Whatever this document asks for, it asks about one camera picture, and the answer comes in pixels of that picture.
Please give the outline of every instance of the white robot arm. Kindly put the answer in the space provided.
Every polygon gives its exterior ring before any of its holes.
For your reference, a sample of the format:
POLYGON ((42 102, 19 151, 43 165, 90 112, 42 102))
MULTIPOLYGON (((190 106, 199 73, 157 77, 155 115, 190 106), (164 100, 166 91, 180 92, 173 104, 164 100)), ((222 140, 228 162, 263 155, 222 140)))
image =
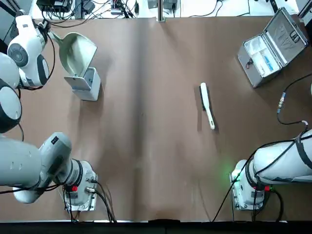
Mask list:
MULTIPOLYGON (((30 44, 20 39, 13 40, 9 50, 17 41, 26 48, 27 54, 31 54, 30 44)), ((27 64, 22 67, 27 83, 31 80, 35 86, 44 84, 40 76, 43 60, 38 55, 43 46, 38 45, 34 56, 29 55, 27 64)), ((71 203, 73 211, 94 210, 96 197, 90 189, 96 188, 94 181, 98 177, 88 162, 69 158, 72 145, 65 134, 53 133, 39 149, 2 135, 19 124, 22 114, 20 99, 14 91, 20 83, 20 69, 12 59, 13 54, 10 58, 0 53, 0 186, 15 187, 14 196, 18 201, 32 203, 53 181, 64 185, 65 201, 71 203)))
POLYGON ((297 137, 294 141, 258 149, 253 159, 237 163, 230 179, 236 180, 232 192, 234 205, 239 210, 253 210, 254 203, 255 208, 260 209, 266 185, 311 183, 312 130, 303 134, 301 140, 297 137))
POLYGON ((49 79, 49 68, 41 55, 47 44, 47 33, 35 27, 29 15, 16 17, 19 35, 9 44, 7 54, 19 67, 21 87, 43 86, 49 79))

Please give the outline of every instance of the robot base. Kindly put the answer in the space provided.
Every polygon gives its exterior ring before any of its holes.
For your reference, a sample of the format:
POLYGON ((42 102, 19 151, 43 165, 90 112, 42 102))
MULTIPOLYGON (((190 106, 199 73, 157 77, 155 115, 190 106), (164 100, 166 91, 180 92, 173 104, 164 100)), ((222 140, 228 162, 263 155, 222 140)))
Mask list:
MULTIPOLYGON (((237 165, 235 170, 230 173, 230 183, 232 184, 232 182, 237 178, 239 172, 241 171, 243 165, 244 165, 244 161, 242 160, 240 161, 237 165)), ((241 182, 246 179, 244 178, 245 176, 245 171, 243 170, 242 173, 239 175, 239 178, 237 179, 237 181, 234 183, 232 189, 231 189, 231 195, 232 195, 232 202, 233 202, 233 206, 240 211, 250 211, 254 209, 254 205, 253 205, 253 199, 252 202, 247 203, 244 201, 244 197, 243 197, 243 186, 241 184, 241 182)), ((263 202, 257 202, 255 209, 258 210, 263 206, 263 202)))
MULTIPOLYGON (((80 161, 82 165, 83 175, 81 179, 81 183, 78 186, 78 191, 76 194, 70 194, 71 203, 72 203, 72 211, 94 211, 96 208, 96 194, 90 194, 85 191, 86 187, 96 189, 97 184, 91 183, 91 180, 97 180, 98 176, 93 171, 91 165, 87 161, 80 161), (82 197, 83 201, 79 202, 79 204, 75 204, 78 197, 82 197)), ((65 196, 66 207, 70 207, 69 196, 66 193, 65 196)))

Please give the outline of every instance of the case lid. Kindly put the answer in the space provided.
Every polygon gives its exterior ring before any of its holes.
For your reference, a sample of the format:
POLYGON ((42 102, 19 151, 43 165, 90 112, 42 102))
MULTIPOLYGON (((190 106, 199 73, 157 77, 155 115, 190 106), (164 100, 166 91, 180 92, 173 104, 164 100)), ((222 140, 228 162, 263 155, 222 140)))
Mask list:
POLYGON ((308 45, 308 40, 284 7, 278 9, 262 34, 283 67, 308 45))

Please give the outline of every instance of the electronic equipment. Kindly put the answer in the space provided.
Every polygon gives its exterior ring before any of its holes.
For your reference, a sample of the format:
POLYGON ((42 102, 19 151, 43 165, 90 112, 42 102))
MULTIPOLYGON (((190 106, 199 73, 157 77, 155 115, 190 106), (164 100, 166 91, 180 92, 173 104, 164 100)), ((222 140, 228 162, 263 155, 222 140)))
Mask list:
POLYGON ((70 12, 72 0, 37 0, 37 6, 41 11, 70 12))

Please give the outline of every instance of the brush handle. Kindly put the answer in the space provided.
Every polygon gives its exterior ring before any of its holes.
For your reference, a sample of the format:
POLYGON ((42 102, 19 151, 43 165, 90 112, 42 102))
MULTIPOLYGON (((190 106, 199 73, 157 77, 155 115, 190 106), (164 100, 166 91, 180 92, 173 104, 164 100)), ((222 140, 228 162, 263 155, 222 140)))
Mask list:
POLYGON ((208 116, 208 121, 209 121, 209 124, 210 124, 210 128, 213 130, 215 129, 215 122, 214 122, 214 119, 213 119, 213 116, 210 112, 210 109, 206 110, 206 113, 207 113, 207 116, 208 116))

